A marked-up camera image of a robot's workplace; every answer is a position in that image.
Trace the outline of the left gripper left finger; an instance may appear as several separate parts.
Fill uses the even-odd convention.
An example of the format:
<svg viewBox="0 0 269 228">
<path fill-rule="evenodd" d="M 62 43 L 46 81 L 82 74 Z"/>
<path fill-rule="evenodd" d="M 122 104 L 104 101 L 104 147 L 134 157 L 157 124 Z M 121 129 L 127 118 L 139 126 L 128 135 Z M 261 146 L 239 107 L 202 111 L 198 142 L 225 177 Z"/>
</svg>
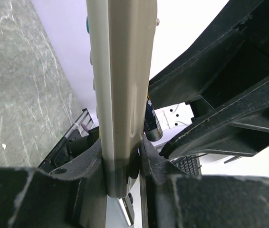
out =
<svg viewBox="0 0 269 228">
<path fill-rule="evenodd" d="M 106 204 L 100 141 L 50 173 L 0 168 L 0 228 L 103 228 Z"/>
</svg>

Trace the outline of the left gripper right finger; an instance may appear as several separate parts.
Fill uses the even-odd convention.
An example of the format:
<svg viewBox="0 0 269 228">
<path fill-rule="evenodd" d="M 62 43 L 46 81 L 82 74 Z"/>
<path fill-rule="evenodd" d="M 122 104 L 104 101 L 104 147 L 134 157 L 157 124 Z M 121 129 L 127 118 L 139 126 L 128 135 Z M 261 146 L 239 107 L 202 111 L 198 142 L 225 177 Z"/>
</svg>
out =
<svg viewBox="0 0 269 228">
<path fill-rule="evenodd" d="M 187 175 L 143 138 L 144 228 L 269 228 L 269 178 Z"/>
</svg>

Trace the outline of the white remote control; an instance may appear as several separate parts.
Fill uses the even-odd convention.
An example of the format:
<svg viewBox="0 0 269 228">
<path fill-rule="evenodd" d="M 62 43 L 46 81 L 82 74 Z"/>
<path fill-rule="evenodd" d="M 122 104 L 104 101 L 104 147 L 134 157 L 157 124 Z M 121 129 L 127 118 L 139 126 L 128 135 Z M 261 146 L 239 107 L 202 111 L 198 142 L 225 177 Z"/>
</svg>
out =
<svg viewBox="0 0 269 228">
<path fill-rule="evenodd" d="M 89 0 L 86 7 L 107 193 L 123 198 L 139 172 L 157 1 Z"/>
</svg>

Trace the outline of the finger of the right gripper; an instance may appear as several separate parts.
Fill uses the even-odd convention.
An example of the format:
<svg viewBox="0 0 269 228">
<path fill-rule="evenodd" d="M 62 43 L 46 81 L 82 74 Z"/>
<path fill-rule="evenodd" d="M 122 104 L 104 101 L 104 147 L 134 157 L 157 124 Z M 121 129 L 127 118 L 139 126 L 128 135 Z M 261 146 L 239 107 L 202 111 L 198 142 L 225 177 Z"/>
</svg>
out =
<svg viewBox="0 0 269 228">
<path fill-rule="evenodd" d="M 148 93 L 156 109 L 199 96 L 218 107 L 268 75 L 269 0 L 231 0 Z"/>
<path fill-rule="evenodd" d="M 252 157 L 269 146 L 269 76 L 215 108 L 162 148 L 174 159 L 199 153 Z"/>
</svg>

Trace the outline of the black battery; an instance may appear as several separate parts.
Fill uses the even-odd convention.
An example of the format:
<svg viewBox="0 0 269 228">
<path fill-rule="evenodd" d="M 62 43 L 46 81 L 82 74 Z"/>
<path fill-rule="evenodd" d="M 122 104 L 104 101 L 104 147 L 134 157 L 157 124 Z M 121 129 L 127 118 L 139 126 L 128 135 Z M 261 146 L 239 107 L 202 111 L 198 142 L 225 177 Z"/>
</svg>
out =
<svg viewBox="0 0 269 228">
<path fill-rule="evenodd" d="M 146 110 L 144 117 L 144 133 L 149 141 L 156 142 L 163 136 L 160 123 L 154 111 L 152 101 L 147 95 Z"/>
</svg>

